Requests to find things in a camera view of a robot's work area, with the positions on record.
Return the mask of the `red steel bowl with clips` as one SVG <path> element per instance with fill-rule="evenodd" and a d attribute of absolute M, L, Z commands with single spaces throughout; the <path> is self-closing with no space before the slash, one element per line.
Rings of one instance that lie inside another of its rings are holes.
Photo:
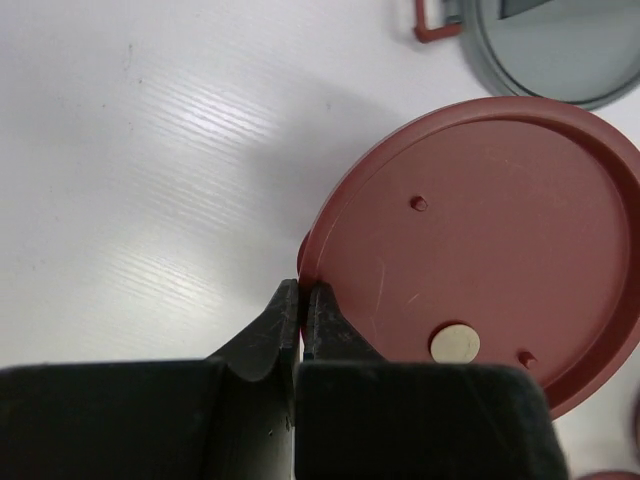
<path fill-rule="evenodd" d="M 580 476 L 578 480 L 640 480 L 640 474 L 627 470 L 601 470 Z"/>

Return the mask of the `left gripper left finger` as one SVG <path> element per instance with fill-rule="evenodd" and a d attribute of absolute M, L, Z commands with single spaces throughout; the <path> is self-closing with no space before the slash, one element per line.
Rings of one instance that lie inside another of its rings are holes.
<path fill-rule="evenodd" d="M 288 479 L 298 285 L 195 360 L 1 372 L 5 479 Z"/>

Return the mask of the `grey lid with red clips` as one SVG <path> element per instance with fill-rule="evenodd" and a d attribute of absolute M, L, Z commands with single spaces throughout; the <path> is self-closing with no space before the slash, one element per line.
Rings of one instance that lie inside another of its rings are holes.
<path fill-rule="evenodd" d="M 639 86 L 636 1 L 444 1 L 428 25 L 414 4 L 423 43 L 456 37 L 471 70 L 493 94 L 601 108 Z"/>

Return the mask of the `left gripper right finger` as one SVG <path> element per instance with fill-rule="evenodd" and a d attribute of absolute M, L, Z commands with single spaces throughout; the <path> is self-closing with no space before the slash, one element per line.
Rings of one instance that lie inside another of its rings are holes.
<path fill-rule="evenodd" d="M 393 363 L 343 316 L 333 290 L 309 298 L 295 387 L 299 479 L 564 479 L 539 386 L 497 365 Z"/>

